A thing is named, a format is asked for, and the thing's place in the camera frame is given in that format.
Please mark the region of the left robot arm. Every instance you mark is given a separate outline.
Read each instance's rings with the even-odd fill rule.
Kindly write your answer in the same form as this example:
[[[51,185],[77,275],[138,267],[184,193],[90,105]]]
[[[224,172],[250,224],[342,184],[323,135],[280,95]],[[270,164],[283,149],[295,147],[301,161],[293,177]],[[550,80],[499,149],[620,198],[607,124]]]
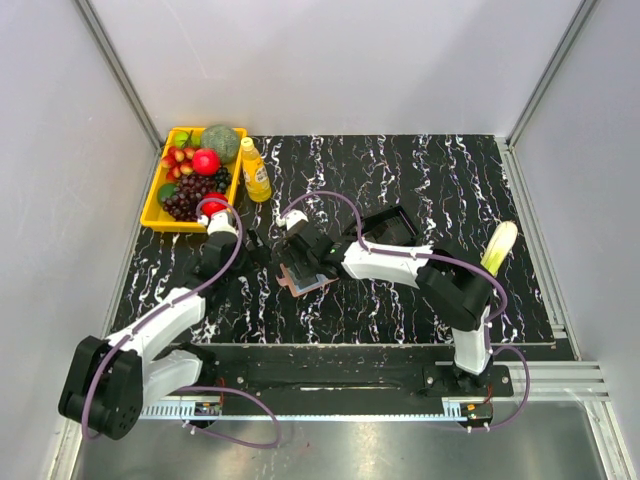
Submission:
[[[266,266],[270,248],[253,229],[209,235],[169,292],[130,326],[76,347],[58,401],[61,416],[112,440],[123,438],[144,408],[178,390],[205,395],[219,384],[216,356],[175,339],[213,312],[233,281]]]

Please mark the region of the black card box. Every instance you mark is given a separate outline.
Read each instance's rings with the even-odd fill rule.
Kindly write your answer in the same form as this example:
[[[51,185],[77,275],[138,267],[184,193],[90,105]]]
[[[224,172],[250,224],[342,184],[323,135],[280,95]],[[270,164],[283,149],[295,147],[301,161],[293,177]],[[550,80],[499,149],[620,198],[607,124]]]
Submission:
[[[416,246],[418,231],[400,205],[360,217],[361,235],[367,242],[392,246]]]

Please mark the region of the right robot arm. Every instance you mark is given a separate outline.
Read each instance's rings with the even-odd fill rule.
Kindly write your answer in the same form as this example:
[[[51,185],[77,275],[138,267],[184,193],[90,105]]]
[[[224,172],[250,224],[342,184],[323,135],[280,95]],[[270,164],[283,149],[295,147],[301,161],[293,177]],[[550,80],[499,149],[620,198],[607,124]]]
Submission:
[[[337,280],[378,280],[415,289],[451,328],[453,382],[462,393],[475,396],[491,382],[484,328],[493,284],[486,269],[461,259],[461,253],[449,246],[382,245],[354,236],[333,240],[301,221],[277,248],[279,281],[295,295]]]

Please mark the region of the pink leather card holder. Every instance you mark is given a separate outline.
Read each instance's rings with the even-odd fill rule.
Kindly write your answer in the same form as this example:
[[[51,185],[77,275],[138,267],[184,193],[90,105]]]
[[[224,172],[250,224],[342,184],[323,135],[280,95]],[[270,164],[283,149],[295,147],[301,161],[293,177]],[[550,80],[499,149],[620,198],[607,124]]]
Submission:
[[[329,279],[324,274],[311,274],[299,277],[295,272],[280,264],[281,273],[276,277],[278,284],[287,288],[293,297],[303,296],[313,290],[320,289],[325,285],[335,282],[335,279]]]

